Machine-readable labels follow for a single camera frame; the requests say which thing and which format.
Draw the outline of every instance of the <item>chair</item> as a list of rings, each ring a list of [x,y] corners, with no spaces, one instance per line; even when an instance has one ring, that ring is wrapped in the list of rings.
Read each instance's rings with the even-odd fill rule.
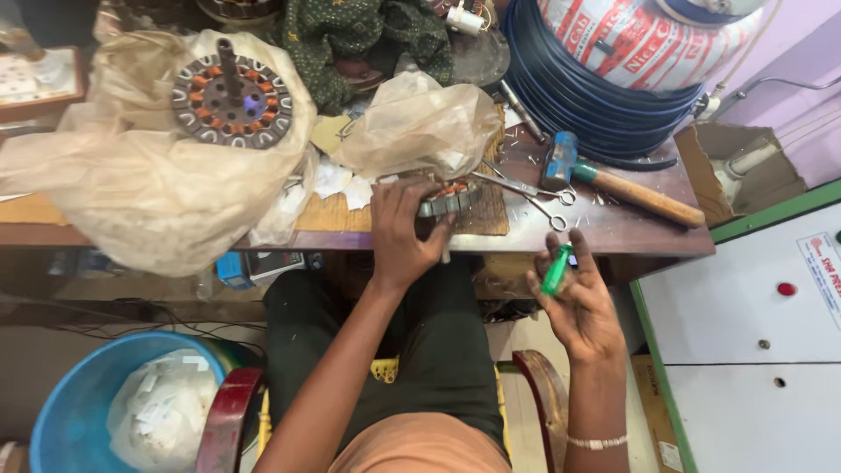
[[[516,369],[522,373],[537,405],[537,417],[546,453],[547,470],[561,473],[567,448],[567,423],[569,420],[569,399],[558,372],[540,352],[521,350],[512,353],[512,362],[499,362],[507,372]],[[377,359],[371,363],[374,377],[383,382],[394,382],[399,361]],[[508,419],[505,415],[505,398],[502,392],[499,371],[496,372],[497,396],[500,399],[500,413],[505,422],[503,433],[505,447],[508,442]],[[263,371],[259,368],[238,368],[232,370],[223,381],[210,407],[208,420],[204,425],[202,442],[198,448],[196,473],[238,473],[245,437],[252,422],[253,413],[262,406],[257,429],[257,454],[262,454],[272,435],[271,419],[268,415],[268,395],[265,389]]]

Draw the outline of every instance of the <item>bracelet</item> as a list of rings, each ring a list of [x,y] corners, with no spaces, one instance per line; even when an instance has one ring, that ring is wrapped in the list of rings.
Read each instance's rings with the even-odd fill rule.
[[[620,438],[609,438],[607,440],[578,440],[577,438],[567,436],[567,442],[582,449],[603,450],[608,447],[618,447],[619,445],[627,444],[628,436],[625,434]]]

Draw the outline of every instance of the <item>wall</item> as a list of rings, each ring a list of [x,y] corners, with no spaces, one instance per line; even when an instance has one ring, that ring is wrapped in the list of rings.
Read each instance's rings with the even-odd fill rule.
[[[766,9],[770,11],[773,3]],[[797,82],[826,83],[841,75],[841,49],[835,47],[841,30],[841,2],[801,0],[784,2],[774,23],[727,88],[733,93],[759,77],[784,77]],[[727,74],[725,67],[709,83]],[[722,120],[738,125],[774,128],[785,154],[810,188],[841,178],[841,120],[824,126],[802,140],[805,132],[838,114],[805,126],[828,112],[841,109],[841,84],[812,91],[780,83],[766,83],[748,99],[733,106]]]

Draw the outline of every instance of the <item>plastic bucket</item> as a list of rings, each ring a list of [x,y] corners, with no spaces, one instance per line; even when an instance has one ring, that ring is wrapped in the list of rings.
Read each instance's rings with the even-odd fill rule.
[[[226,369],[206,342],[172,332],[144,332],[114,340],[73,367],[50,393],[32,432],[29,463],[34,473],[120,473],[135,471],[111,453],[105,419],[111,401],[142,364],[180,348],[194,348],[208,360],[220,385]]]

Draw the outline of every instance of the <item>cable roll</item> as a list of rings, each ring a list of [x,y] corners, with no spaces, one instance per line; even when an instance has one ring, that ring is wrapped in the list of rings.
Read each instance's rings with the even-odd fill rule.
[[[669,139],[704,93],[703,83],[657,94],[610,83],[563,48],[537,0],[512,0],[502,31],[511,51],[505,80],[544,131],[572,131],[581,156],[614,167],[654,171],[677,163],[640,158]]]

